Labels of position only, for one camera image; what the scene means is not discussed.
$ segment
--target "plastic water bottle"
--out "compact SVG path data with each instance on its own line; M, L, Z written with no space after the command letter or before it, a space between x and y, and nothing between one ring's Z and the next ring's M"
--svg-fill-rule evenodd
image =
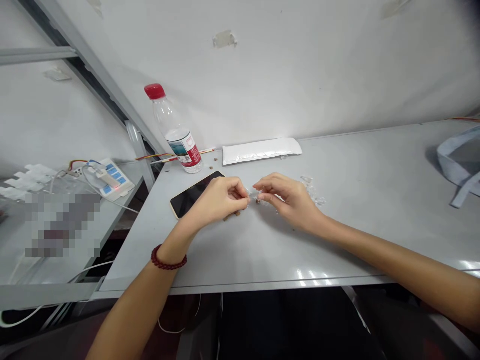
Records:
M180 114L173 108L160 84L145 86L145 92L153 102L153 114L160 131L174 154L189 174L202 170L203 162L189 128L183 123Z

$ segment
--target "blurred region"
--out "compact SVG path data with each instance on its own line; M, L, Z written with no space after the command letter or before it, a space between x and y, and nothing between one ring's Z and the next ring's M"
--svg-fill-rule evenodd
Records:
M33 194L27 198L25 220L31 239L25 245L27 257L98 257L101 239L89 235L100 212L97 194Z

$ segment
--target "left hand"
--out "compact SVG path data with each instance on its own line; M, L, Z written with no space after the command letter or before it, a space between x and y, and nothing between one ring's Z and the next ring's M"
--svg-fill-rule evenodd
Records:
M238 177L216 177L183 219L203 228L245 210L250 201L249 193Z

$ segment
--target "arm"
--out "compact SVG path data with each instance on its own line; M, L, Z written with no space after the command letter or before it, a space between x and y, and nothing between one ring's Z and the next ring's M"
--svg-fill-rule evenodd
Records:
M181 263L203 227L245 209L249 202L238 177L212 180L163 242L157 258L165 264ZM164 309L177 271L159 269L149 262L106 317L87 359L139 359Z
M305 186L284 175L274 173L253 187L263 190L259 198L275 206L294 227L342 247L445 316L480 333L480 279L325 216Z

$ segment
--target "red beaded bracelet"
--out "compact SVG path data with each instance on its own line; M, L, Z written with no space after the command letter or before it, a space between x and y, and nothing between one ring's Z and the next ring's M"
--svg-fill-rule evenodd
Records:
M163 269L163 270L177 270L177 269L180 269L181 267L184 267L185 264L187 263L187 255L185 255L185 257L183 258L182 262L181 263L178 263L178 264L175 264L175 265L168 265L168 264L165 264L163 262L161 262L158 258L157 258L157 251L160 249L160 247L162 246L162 244L158 245L156 248L153 249L153 251L151 252L151 262L159 269Z

